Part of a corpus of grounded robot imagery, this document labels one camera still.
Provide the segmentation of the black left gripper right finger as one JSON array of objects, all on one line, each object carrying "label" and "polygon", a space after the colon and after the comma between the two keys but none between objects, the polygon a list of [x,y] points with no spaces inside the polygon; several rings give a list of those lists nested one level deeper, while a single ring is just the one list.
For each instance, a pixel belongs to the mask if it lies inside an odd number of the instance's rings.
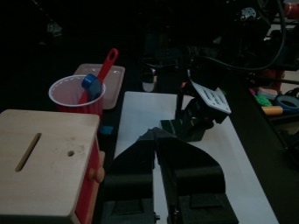
[{"label": "black left gripper right finger", "polygon": [[155,130],[158,163],[169,209],[167,224],[239,224],[219,162],[162,129]]}]

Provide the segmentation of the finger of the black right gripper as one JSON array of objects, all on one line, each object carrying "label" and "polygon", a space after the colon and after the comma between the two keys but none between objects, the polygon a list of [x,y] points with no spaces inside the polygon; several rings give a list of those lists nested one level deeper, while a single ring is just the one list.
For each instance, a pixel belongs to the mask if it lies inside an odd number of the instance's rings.
[{"label": "finger of the black right gripper", "polygon": [[186,142],[198,142],[202,140],[203,135],[205,135],[203,129],[189,129],[189,130],[182,129],[178,133],[178,138]]},{"label": "finger of the black right gripper", "polygon": [[162,120],[162,129],[174,135],[178,135],[183,130],[183,124],[181,120]]}]

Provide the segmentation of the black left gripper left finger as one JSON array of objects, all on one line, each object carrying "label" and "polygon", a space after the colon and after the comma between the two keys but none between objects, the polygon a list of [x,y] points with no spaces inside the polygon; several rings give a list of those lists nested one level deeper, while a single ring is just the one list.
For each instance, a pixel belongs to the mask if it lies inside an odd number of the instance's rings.
[{"label": "black left gripper left finger", "polygon": [[107,171],[101,224],[155,224],[154,168],[155,133],[150,129]]}]

